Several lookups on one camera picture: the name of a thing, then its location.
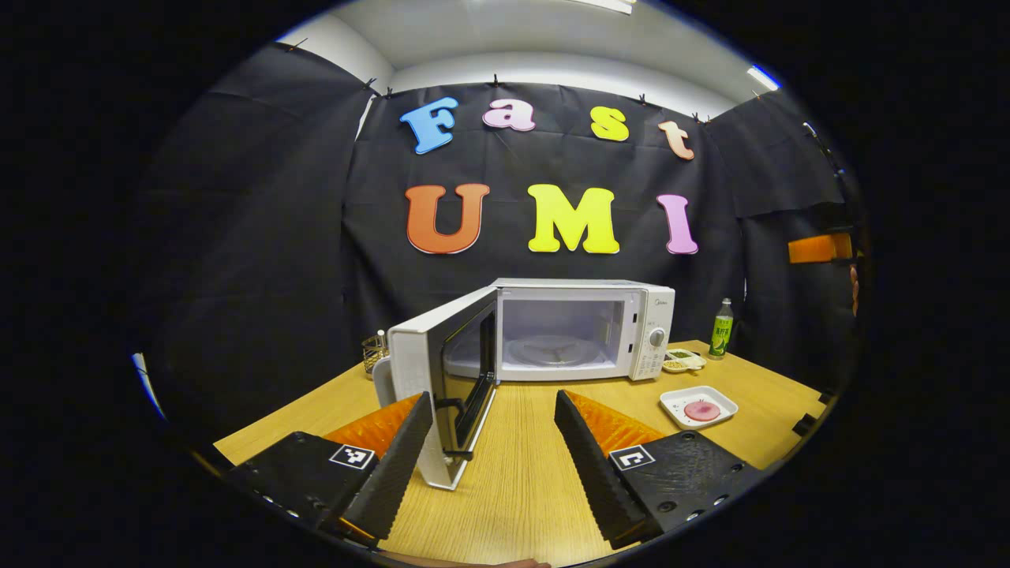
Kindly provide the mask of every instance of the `ceiling light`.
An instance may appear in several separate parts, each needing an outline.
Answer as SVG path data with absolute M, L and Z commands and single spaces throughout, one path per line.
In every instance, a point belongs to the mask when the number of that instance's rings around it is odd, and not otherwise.
M 579 2 L 580 4 L 589 4 L 590 6 L 597 6 L 600 8 L 606 8 L 608 10 L 613 10 L 615 12 L 620 12 L 622 14 L 631 13 L 631 4 L 634 4 L 635 0 L 569 0 L 570 2 Z
M 765 85 L 765 87 L 767 87 L 769 91 L 775 91 L 779 89 L 779 85 L 775 81 L 772 81 L 771 77 L 765 75 L 765 72 L 758 69 L 756 66 L 748 69 L 747 75 L 756 79 L 758 82 L 761 83 L 762 85 Z

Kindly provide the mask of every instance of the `wire basket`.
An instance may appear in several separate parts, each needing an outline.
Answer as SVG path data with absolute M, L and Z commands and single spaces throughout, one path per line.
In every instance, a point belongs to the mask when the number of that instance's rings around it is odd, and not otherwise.
M 376 366 L 376 363 L 383 357 L 389 356 L 386 333 L 380 329 L 379 334 L 362 342 L 362 353 L 365 359 L 365 372 L 371 375 L 372 368 Z

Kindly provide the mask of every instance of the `pink sliced food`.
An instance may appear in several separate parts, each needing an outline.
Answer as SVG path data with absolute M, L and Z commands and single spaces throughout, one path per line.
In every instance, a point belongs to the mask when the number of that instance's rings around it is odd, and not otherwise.
M 707 422 L 719 416 L 719 407 L 711 402 L 699 400 L 685 406 L 684 413 L 692 420 Z

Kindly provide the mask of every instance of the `blue letter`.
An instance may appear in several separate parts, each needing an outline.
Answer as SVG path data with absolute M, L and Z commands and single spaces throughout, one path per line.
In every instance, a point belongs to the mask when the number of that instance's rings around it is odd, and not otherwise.
M 438 126 L 451 128 L 456 124 L 452 113 L 444 109 L 458 106 L 460 103 L 452 97 L 442 97 L 400 117 L 400 122 L 410 124 L 414 135 L 417 136 L 417 148 L 414 149 L 414 152 L 424 154 L 439 146 L 445 146 L 452 139 L 452 134 L 441 131 Z

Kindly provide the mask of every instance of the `ceiling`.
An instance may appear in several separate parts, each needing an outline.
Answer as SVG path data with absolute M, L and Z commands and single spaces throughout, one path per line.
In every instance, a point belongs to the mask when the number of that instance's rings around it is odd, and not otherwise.
M 768 91 L 751 62 L 645 0 L 631 15 L 569 0 L 358 0 L 330 13 L 401 70 L 485 53 L 553 52 L 620 61 L 743 102 Z

